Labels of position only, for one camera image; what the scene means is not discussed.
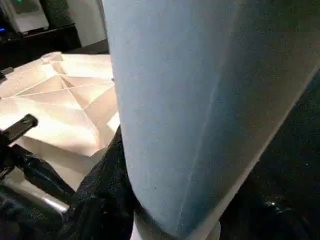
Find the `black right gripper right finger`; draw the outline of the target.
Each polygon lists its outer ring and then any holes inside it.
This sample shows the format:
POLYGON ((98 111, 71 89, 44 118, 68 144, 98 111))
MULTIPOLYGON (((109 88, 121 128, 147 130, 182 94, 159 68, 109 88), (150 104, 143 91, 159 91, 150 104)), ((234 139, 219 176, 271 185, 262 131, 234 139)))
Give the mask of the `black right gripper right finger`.
POLYGON ((236 196, 222 217, 221 240, 315 240, 307 219, 279 201, 236 196))

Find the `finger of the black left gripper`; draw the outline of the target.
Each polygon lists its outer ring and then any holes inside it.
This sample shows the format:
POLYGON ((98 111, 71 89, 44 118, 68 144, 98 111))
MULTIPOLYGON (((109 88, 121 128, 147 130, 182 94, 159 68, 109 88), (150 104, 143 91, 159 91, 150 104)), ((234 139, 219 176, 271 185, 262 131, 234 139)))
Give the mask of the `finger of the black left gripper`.
POLYGON ((38 125, 38 119, 31 114, 25 115, 19 121, 0 131, 0 147, 4 148, 24 136, 38 125))
POLYGON ((25 179, 45 193, 62 202, 69 202, 75 191, 45 160, 21 146, 9 148, 14 165, 23 171, 25 179))

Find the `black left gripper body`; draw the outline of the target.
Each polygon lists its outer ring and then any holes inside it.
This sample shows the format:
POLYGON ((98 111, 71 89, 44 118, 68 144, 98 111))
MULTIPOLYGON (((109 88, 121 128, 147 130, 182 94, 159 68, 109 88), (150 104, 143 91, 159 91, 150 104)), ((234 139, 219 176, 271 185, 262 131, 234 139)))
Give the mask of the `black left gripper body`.
POLYGON ((0 176, 5 177, 8 175, 14 168, 15 163, 11 154, 10 145, 15 140, 1 139, 0 140, 0 176))

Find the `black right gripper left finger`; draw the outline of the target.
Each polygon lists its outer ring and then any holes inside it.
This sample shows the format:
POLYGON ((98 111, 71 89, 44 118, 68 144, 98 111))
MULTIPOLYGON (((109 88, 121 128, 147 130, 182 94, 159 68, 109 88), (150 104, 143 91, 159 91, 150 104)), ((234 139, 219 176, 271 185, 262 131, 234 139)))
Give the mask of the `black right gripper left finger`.
POLYGON ((128 240, 137 199, 128 177, 121 130, 71 198, 58 240, 128 240))

